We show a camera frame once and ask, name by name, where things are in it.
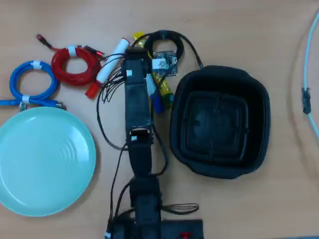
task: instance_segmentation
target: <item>white cylinder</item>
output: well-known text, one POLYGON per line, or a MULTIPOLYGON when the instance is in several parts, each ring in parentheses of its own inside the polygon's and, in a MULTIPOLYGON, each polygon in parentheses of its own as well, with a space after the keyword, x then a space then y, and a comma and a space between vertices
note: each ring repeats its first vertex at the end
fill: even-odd
MULTIPOLYGON (((115 48, 112 54, 124 54, 124 52, 126 51, 129 45, 130 45, 130 42, 122 38, 120 43, 117 45, 117 47, 115 48)), ((118 63, 120 57, 121 55, 115 55, 115 56, 110 56, 108 58, 108 60, 104 64, 105 66, 99 71, 96 77, 96 80, 99 83, 101 84, 105 83, 110 73, 114 70, 114 67, 118 63)))

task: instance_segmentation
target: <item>metal clip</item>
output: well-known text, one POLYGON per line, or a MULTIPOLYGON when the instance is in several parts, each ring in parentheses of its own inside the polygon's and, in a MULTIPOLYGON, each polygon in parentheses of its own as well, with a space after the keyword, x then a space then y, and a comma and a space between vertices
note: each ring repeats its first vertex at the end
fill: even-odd
POLYGON ((25 103, 23 103, 23 102, 21 101, 20 104, 19 104, 19 108, 20 108, 20 112, 22 112, 22 111, 26 110, 27 106, 26 106, 25 103))

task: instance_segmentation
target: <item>coiled blue cable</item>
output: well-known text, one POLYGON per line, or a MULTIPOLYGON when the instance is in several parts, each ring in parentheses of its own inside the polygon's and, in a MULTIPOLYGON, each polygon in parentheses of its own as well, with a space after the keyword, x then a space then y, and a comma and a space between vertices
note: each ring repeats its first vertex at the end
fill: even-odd
POLYGON ((49 64, 42 61, 27 61, 23 63, 22 65, 18 66, 13 71, 10 77, 10 91, 12 95, 15 97, 15 100, 0 100, 0 106, 15 106, 15 105, 19 105, 21 102, 24 102, 27 104, 30 103, 30 104, 47 106, 47 107, 61 108, 62 107, 61 103, 59 103, 58 101, 49 99, 49 97, 53 95, 53 93, 55 92, 57 86, 58 86, 58 81, 54 77, 51 66, 49 64), (52 79, 52 83, 46 91, 44 91, 43 93, 39 95, 24 96, 18 91, 17 84, 21 75, 24 72, 28 70, 32 70, 32 69, 41 69, 45 71, 46 73, 48 73, 52 79))

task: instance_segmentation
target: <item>black bowl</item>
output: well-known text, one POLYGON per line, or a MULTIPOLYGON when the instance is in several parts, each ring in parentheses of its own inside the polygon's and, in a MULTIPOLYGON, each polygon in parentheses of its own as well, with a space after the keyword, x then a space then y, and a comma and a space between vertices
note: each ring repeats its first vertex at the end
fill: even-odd
POLYGON ((170 146, 195 173, 232 179, 255 171, 265 158, 269 133, 268 92, 247 72, 207 66, 180 81, 170 146))

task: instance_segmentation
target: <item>white cable tie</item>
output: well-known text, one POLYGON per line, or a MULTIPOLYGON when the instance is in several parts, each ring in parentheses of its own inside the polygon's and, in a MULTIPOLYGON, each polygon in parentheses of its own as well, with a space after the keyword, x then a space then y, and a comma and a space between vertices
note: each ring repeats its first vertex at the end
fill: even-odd
POLYGON ((30 104, 29 100, 30 100, 30 96, 22 96, 22 102, 25 103, 26 105, 30 104))
POLYGON ((75 45, 69 45, 66 47, 66 49, 68 49, 70 57, 76 56, 75 45))
POLYGON ((31 62, 31 66, 35 69, 35 70, 41 70, 42 66, 41 66, 41 61, 40 60, 35 60, 31 62))

